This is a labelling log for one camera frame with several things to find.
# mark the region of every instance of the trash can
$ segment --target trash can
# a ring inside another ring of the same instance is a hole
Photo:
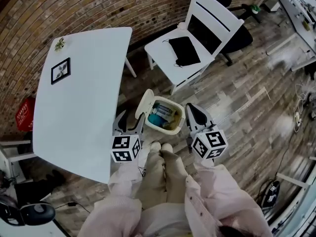
[[[151,89],[147,89],[140,101],[135,118],[145,113],[145,124],[152,129],[165,134],[177,134],[186,119],[184,108],[164,97],[155,96]]]

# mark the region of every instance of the wooden floor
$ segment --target wooden floor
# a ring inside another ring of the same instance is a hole
[[[262,16],[261,24],[251,18],[246,20],[245,26],[254,41],[245,49],[231,54],[232,66],[227,67],[226,61],[218,55],[200,78],[172,96],[169,95],[171,84],[161,70],[158,67],[149,70],[144,51],[134,51],[129,56],[137,78],[124,70],[118,100],[118,113],[128,109],[130,122],[136,121],[134,112],[148,88],[155,95],[167,97],[183,106],[191,102],[205,108],[219,128],[224,130],[229,143],[228,150],[215,163],[224,164],[240,187],[253,198],[256,198],[264,182],[274,178],[285,151],[280,172],[304,180],[313,164],[308,156],[314,155],[316,145],[316,121],[309,121],[308,110],[303,111],[302,125],[297,133],[293,133],[292,129],[286,132],[280,125],[280,120],[286,117],[291,120],[294,115],[298,101],[295,84],[310,81],[304,70],[289,70],[293,64],[309,57],[305,53],[307,48],[301,40],[294,39],[280,51],[267,56],[267,47],[290,29],[285,22],[281,27],[277,26],[283,18],[280,13],[262,12]],[[198,179],[186,144],[188,134],[187,127],[175,136],[166,136],[145,126],[143,148],[146,150],[155,140],[172,144],[187,171]],[[36,158],[25,162],[25,168],[31,177],[38,180],[56,167]],[[66,171],[63,173],[67,183],[47,199],[55,207],[74,200],[92,210],[94,202],[108,194],[104,184]],[[282,181],[277,205],[267,212],[267,219],[275,217],[297,191],[297,187]],[[70,235],[76,236],[87,215],[80,207],[64,206],[57,209],[56,219]]]

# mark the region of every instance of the framed picture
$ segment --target framed picture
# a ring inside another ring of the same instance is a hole
[[[62,80],[70,75],[70,57],[58,63],[51,69],[51,84]]]

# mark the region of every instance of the black office chair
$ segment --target black office chair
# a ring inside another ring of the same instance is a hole
[[[225,7],[228,7],[232,2],[232,0],[217,0],[217,1],[220,2]],[[254,18],[257,20],[257,22],[260,23],[259,19],[253,13],[251,13],[250,7],[246,4],[242,4],[240,7],[235,7],[235,8],[229,9],[229,10],[238,10],[238,9],[246,9],[246,12],[243,13],[238,18],[245,20],[249,16],[254,16]],[[235,33],[235,35],[229,40],[229,42],[221,50],[221,53],[228,60],[227,65],[230,66],[233,64],[228,53],[236,52],[236,51],[250,45],[252,43],[252,41],[253,41],[253,39],[252,39],[250,32],[247,30],[247,28],[244,25],[242,25],[239,28],[239,30]],[[209,39],[209,41],[204,40],[201,42],[205,46],[206,49],[208,49],[208,50],[213,49],[213,47],[208,46],[208,45],[212,45],[211,44],[212,41],[210,41],[210,39]]]

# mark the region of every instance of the white desk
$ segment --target white desk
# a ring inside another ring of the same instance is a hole
[[[107,183],[119,86],[132,29],[65,36],[48,52],[35,103],[33,148],[44,160]],[[70,57],[71,74],[51,85],[51,68]]]
[[[284,39],[278,41],[277,43],[273,44],[267,49],[267,55],[272,54],[276,50],[278,50],[280,47],[288,43],[291,39],[293,39],[296,36],[299,36],[310,48],[311,52],[313,52],[314,55],[316,55],[316,42],[314,39],[316,39],[315,34],[313,30],[307,31],[302,21],[304,18],[300,15],[300,12],[289,0],[278,0],[281,4],[282,8],[284,9],[287,17],[289,18],[289,21],[291,22],[291,25],[294,29],[294,33],[285,37]],[[302,64],[299,64],[297,67],[292,68],[292,70],[300,69],[312,62],[316,61],[316,58],[312,58],[309,61],[306,61]]]

